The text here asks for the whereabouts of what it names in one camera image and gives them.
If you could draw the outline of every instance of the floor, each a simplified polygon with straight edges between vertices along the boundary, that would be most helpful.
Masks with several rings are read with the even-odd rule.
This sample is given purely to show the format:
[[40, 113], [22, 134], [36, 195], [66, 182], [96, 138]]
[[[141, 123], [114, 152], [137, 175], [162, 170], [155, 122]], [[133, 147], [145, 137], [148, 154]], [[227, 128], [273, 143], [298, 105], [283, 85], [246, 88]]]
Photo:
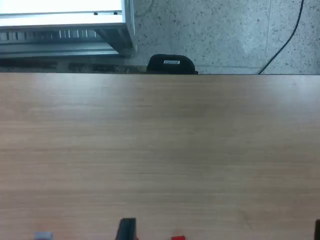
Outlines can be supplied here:
[[[189, 57], [202, 74], [255, 74], [286, 42], [301, 0], [135, 0], [137, 55]], [[289, 45], [265, 74], [320, 74], [320, 2], [305, 0]]]

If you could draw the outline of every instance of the red object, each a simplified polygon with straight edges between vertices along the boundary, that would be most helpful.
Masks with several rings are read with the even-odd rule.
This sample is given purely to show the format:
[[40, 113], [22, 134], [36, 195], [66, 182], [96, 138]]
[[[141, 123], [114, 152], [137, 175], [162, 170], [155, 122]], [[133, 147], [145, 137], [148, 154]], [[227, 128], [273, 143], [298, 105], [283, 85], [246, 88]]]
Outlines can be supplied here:
[[185, 236], [173, 236], [171, 237], [171, 240], [186, 240]]

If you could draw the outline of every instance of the white label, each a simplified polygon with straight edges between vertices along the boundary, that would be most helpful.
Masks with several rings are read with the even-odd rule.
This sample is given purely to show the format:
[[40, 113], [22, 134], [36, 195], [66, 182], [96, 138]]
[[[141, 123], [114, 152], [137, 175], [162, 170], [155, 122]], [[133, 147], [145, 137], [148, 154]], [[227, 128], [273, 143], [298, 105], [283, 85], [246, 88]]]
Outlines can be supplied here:
[[164, 60], [164, 64], [180, 64], [180, 61], [174, 61], [174, 60]]

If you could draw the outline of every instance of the terrazzo floor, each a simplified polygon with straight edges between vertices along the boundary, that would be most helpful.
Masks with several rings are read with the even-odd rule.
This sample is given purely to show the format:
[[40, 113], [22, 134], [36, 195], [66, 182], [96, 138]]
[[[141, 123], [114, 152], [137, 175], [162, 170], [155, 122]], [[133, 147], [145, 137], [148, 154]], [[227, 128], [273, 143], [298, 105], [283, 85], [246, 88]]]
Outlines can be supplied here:
[[[286, 42], [301, 0], [135, 0], [137, 54], [189, 57], [201, 74], [256, 74]], [[305, 0], [300, 25], [265, 74], [320, 74], [320, 1]]]

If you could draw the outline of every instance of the wooden table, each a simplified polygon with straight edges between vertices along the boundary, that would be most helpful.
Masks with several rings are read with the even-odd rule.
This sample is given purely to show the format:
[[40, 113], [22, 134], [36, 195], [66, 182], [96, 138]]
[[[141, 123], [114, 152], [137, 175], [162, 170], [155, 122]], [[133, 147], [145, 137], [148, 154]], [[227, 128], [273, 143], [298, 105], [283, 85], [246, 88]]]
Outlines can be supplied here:
[[319, 76], [0, 74], [0, 239], [312, 240]]

